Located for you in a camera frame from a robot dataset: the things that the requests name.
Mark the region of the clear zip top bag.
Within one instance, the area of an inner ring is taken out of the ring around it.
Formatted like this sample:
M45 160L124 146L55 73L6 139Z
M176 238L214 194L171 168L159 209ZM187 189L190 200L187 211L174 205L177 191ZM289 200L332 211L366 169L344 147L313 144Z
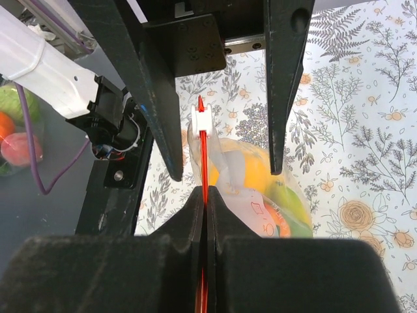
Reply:
M289 173L273 176L265 149L219 138L212 107L200 98L191 107L188 145L203 201L215 186L227 208L257 235L267 238L311 237L306 199Z

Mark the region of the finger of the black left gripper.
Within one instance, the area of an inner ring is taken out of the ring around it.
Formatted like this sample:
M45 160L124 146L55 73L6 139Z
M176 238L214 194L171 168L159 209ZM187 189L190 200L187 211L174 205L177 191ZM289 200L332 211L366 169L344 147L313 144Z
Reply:
M71 1L139 106L175 181L183 174L175 79L128 1Z
M266 95L271 174L283 168L286 124L304 71L314 0L265 1Z

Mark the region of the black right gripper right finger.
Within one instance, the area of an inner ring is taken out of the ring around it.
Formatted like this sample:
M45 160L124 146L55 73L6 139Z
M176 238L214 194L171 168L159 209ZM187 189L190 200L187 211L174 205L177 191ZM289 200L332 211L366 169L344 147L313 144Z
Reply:
M209 312L399 312L370 244L267 239L208 190Z

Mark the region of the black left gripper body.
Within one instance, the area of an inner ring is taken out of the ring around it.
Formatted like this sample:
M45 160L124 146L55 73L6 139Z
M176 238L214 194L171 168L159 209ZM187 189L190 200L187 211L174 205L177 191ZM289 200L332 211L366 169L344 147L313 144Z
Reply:
M260 0L128 4L174 77L223 70L228 56L266 46Z

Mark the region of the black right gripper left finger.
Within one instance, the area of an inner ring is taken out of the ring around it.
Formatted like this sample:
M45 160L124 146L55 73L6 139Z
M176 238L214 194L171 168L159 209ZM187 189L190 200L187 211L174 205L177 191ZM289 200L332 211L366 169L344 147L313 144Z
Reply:
M148 236L32 237L1 278L2 312L197 312L202 190Z

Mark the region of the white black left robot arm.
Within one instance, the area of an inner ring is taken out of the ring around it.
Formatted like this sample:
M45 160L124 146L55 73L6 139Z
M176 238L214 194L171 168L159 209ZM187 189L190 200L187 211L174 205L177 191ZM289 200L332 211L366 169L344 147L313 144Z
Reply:
M270 169L283 168L285 126L303 72L313 1L70 1L130 93L170 176L182 178L175 79L222 70L235 46L266 51ZM129 148L122 91L1 11L1 74L46 101L93 144Z

